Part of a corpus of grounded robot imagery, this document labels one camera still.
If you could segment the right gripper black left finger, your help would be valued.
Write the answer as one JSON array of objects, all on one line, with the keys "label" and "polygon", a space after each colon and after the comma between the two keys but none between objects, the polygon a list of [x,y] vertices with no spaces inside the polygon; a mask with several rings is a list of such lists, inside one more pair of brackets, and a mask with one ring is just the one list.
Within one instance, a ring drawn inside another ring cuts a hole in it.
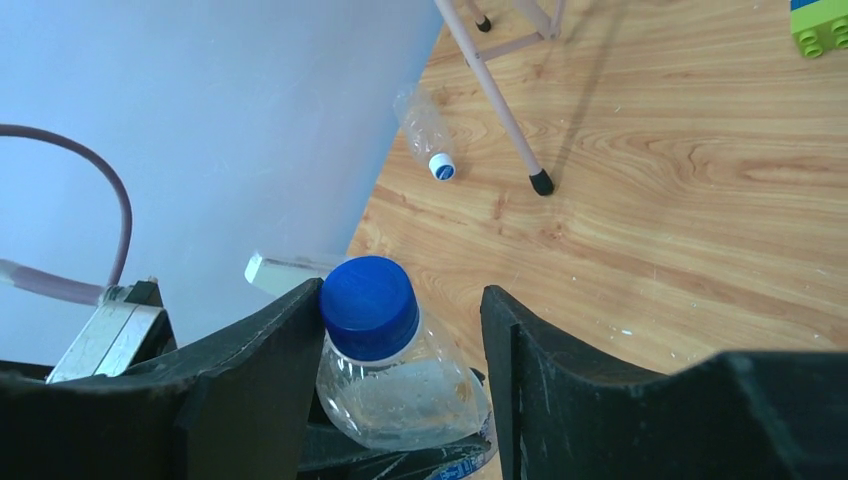
[{"label": "right gripper black left finger", "polygon": [[310,279],[125,373],[1,377],[5,479],[293,479],[324,330]]}]

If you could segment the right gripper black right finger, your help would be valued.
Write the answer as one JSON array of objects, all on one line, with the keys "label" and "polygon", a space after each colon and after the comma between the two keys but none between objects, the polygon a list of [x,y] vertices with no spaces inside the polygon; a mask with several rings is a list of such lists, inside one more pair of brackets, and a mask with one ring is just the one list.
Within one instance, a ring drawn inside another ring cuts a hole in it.
[{"label": "right gripper black right finger", "polygon": [[665,375],[546,322],[480,307],[507,479],[843,479],[847,356],[725,351]]}]

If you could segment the clear Pepsi bottle blue label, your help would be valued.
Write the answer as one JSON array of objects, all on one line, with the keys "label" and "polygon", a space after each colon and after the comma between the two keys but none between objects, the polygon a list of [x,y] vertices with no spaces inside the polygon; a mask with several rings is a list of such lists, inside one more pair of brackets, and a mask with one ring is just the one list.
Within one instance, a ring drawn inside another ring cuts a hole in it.
[{"label": "clear Pepsi bottle blue label", "polygon": [[491,413],[481,380],[426,310],[410,343],[387,359],[355,362],[325,340],[316,387],[330,423],[373,450],[441,447],[485,432]]}]

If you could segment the blue bottle cap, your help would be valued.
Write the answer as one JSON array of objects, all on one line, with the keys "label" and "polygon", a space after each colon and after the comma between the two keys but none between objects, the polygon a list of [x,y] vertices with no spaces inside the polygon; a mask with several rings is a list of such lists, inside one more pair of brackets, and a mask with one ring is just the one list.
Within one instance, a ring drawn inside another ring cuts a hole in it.
[{"label": "blue bottle cap", "polygon": [[324,279],[320,312],[332,344],[360,362],[402,351],[419,326],[419,305],[405,270],[381,256],[350,259]]}]

